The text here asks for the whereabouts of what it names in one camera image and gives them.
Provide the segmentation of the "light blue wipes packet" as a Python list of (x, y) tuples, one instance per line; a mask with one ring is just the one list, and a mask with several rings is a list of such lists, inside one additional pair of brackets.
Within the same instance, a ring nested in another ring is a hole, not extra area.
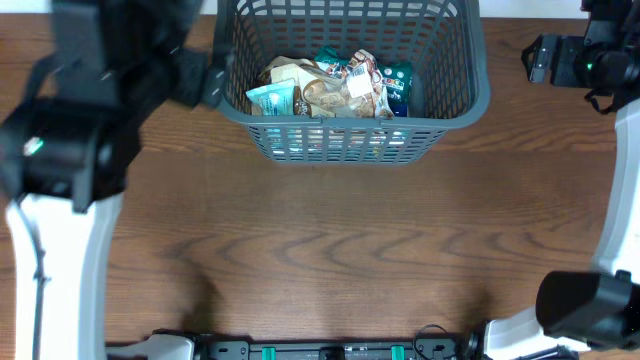
[(271, 83), (246, 92), (249, 100), (265, 116), (291, 116), (294, 114), (295, 80)]

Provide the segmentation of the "beige snack pouch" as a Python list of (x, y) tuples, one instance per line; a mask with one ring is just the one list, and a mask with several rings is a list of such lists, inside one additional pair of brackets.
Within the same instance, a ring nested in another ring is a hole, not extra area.
[[(306, 59), (295, 60), (284, 57), (276, 58), (269, 66), (267, 66), (254, 81), (253, 87), (258, 88), (271, 83), (281, 82), (288, 79), (295, 80), (295, 92), (294, 92), (294, 114), (302, 116), (311, 116), (314, 114), (312, 105), (305, 101), (302, 96), (303, 83), (308, 83), (314, 80), (314, 77), (308, 72), (312, 69), (313, 65)], [(258, 106), (251, 101), (251, 114), (258, 116), (262, 115)]]

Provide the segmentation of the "colourful tissue pack strip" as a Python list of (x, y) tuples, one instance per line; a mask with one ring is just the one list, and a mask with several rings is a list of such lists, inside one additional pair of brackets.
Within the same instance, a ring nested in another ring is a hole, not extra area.
[(248, 127), (258, 149), (276, 161), (373, 161), (385, 147), (398, 151), (412, 134), (406, 128)]

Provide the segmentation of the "green Nescafe coffee bag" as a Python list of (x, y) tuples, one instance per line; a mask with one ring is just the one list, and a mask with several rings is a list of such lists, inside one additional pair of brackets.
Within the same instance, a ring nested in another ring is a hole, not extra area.
[(409, 97), (412, 88), (412, 66), (409, 62), (392, 65), (379, 65), (374, 56), (364, 49), (354, 53), (351, 59), (340, 58), (337, 51), (330, 46), (322, 47), (314, 61), (328, 75), (337, 77), (338, 73), (350, 74), (360, 63), (371, 62), (381, 75), (380, 83), (386, 89), (387, 104), (397, 117), (407, 117), (409, 113)]

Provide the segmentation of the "brown snack pouch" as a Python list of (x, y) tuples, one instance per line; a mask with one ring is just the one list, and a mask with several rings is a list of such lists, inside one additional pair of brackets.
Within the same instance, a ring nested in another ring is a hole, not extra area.
[(318, 63), (301, 65), (301, 69), (301, 96), (307, 103), (337, 117), (394, 117), (377, 61), (364, 49), (356, 51), (345, 66), (323, 70)]

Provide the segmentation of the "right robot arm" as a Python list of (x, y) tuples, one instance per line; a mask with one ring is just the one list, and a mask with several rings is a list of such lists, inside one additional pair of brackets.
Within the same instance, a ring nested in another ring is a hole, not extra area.
[(549, 359), (639, 346), (639, 83), (623, 78), (621, 52), (538, 39), (525, 63), (547, 58), (551, 88), (501, 86), (520, 99), (531, 126), (516, 134), (526, 164), (502, 165), (492, 184), (507, 228), (487, 233), (473, 256), (515, 282), (537, 265), (535, 293), (512, 283), (513, 315), (469, 341), (480, 359)]

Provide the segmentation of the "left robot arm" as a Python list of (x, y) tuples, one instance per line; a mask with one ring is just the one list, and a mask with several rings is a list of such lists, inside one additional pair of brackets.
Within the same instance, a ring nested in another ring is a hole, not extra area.
[(159, 45), (115, 68), (64, 49), (33, 67), (1, 126), (1, 187), (16, 264), (19, 359), (191, 359), (197, 341), (106, 343), (108, 258), (140, 129), (165, 101), (217, 107), (235, 59)]

